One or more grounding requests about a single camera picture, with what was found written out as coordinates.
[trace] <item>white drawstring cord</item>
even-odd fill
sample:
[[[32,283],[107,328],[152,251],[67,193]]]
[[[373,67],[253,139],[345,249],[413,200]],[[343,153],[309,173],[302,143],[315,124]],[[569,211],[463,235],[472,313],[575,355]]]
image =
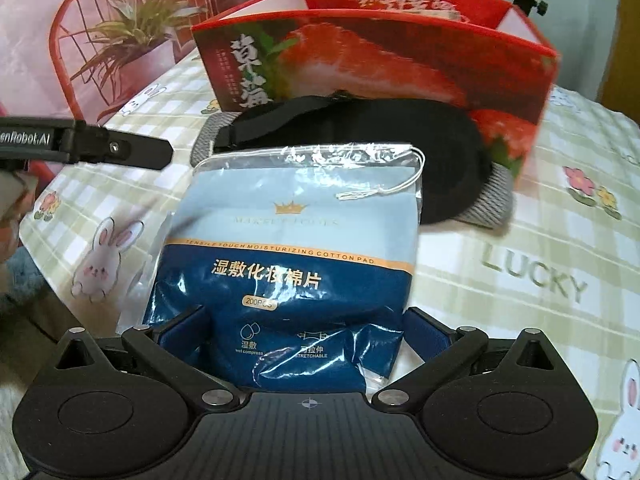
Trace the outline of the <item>white drawstring cord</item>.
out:
[[[376,189],[367,189],[366,191],[347,191],[344,193],[338,193],[335,197],[338,200],[356,200],[359,198],[366,198],[367,196],[373,195],[390,195],[393,193],[397,193],[398,191],[402,191],[409,186],[412,186],[415,182],[418,181],[420,176],[422,176],[422,170],[424,169],[425,156],[424,153],[421,152],[420,149],[412,146],[406,154],[415,153],[417,155],[418,160],[420,161],[420,167],[418,171],[412,175],[411,178],[405,180],[402,184],[398,184],[397,186],[390,187],[389,189],[384,189],[383,187],[377,187]]]

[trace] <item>triangular cutout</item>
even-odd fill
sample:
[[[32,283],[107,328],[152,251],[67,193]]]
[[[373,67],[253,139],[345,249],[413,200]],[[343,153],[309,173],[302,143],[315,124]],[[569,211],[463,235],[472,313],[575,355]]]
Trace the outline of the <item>triangular cutout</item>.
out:
[[[520,366],[540,368],[541,370],[553,370],[549,357],[546,355],[539,341],[529,341],[522,354],[516,361]]]
[[[89,354],[86,346],[81,341],[72,341],[62,354],[56,368],[58,370],[68,370],[69,368],[79,368],[94,364],[94,359]]]

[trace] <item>black eye mask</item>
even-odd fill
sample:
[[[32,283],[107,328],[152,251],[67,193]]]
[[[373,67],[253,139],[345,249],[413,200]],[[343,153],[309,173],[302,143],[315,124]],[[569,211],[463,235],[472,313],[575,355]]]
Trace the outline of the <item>black eye mask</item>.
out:
[[[476,124],[456,107],[423,99],[306,96],[250,108],[220,128],[214,153],[306,144],[405,142],[420,148],[421,224],[471,208],[492,175]]]

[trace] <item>crown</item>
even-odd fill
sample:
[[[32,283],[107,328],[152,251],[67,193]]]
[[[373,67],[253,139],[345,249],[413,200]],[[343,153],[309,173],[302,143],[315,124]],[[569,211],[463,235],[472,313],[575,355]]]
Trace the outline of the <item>crown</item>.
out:
[[[306,205],[294,204],[293,200],[288,204],[273,204],[276,206],[276,215],[299,215]]]

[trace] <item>gray woven object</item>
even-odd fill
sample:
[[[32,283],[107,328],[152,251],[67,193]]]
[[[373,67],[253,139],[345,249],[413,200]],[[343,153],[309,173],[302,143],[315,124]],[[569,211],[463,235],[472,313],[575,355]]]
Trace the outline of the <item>gray woven object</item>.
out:
[[[238,112],[219,112],[207,118],[191,150],[190,163],[194,168],[200,161],[212,155],[218,131],[223,126],[229,126],[238,115]]]
[[[495,229],[511,217],[513,209],[513,177],[511,171],[500,164],[493,166],[489,180],[474,204],[456,217],[469,224]]]
[[[220,112],[207,119],[191,150],[191,165],[194,168],[212,154],[220,128],[231,124],[238,115],[236,112]],[[491,177],[482,188],[480,196],[456,220],[495,229],[510,218],[512,209],[513,177],[507,168],[494,163]]]

